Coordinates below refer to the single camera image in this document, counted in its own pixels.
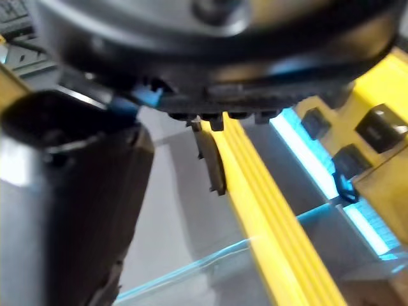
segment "yellow metal beam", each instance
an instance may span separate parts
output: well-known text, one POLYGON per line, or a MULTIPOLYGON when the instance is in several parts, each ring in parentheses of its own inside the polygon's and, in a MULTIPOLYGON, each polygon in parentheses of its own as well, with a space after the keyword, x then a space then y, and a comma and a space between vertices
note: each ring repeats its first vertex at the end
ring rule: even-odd
POLYGON ((0 64, 0 112, 29 91, 30 89, 21 79, 0 64))
POLYGON ((213 132, 231 202, 270 294, 279 306, 346 305, 238 121, 224 114, 224 131, 213 132))

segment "blue light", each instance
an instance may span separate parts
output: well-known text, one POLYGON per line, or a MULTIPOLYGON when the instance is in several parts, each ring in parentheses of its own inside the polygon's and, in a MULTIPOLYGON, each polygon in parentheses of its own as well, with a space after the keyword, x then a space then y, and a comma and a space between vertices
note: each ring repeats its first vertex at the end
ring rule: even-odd
POLYGON ((283 110, 282 116, 294 129, 294 131, 300 136, 302 141, 306 146, 313 152, 316 158, 322 163, 322 165, 327 169, 328 173, 335 173, 335 166, 332 161, 331 155, 327 150, 322 146, 320 141, 313 140, 306 129, 302 125, 302 120, 299 118, 298 114, 292 109, 287 108, 283 110))
POLYGON ((0 62, 2 64, 6 63, 8 49, 5 46, 0 45, 0 62))
POLYGON ((386 245, 391 250, 401 245, 398 238, 390 230, 384 220, 365 199, 361 199, 360 202, 354 204, 353 206, 364 216, 364 218, 375 229, 377 234, 384 240, 386 245))
POLYGON ((375 229, 370 223, 368 223, 356 207, 352 205, 345 207, 344 212, 349 216, 377 255, 383 255, 390 251, 390 248, 386 245, 385 241, 378 235, 375 229))
POLYGON ((303 213, 301 215, 298 215, 297 216, 298 221, 301 224, 304 224, 308 220, 311 220, 314 216, 317 216, 319 214, 322 214, 324 211, 329 210, 330 207, 331 207, 331 205, 326 203, 326 204, 323 204, 323 205, 321 205, 319 207, 313 208, 312 210, 309 210, 308 212, 305 212, 305 213, 303 213))
POLYGON ((407 266, 407 265, 399 265, 399 266, 397 266, 394 270, 392 270, 392 273, 393 273, 393 274, 400 273, 403 269, 405 269, 406 266, 407 266))
POLYGON ((382 261, 390 261, 390 260, 398 259, 398 257, 395 256, 394 254, 385 254, 385 255, 380 255, 379 257, 382 261))
POLYGON ((150 87, 139 85, 133 91, 133 95, 144 104, 150 107, 156 107, 160 102, 160 97, 163 94, 162 88, 152 91, 150 87))
POLYGON ((339 196, 337 192, 334 178, 329 171, 323 166, 321 161, 315 154, 306 146, 300 136, 285 120, 283 115, 272 119, 270 123, 274 126, 280 136, 287 143, 288 147, 295 154, 299 162, 307 170, 316 184, 322 190, 323 194, 329 199, 334 199, 339 196))

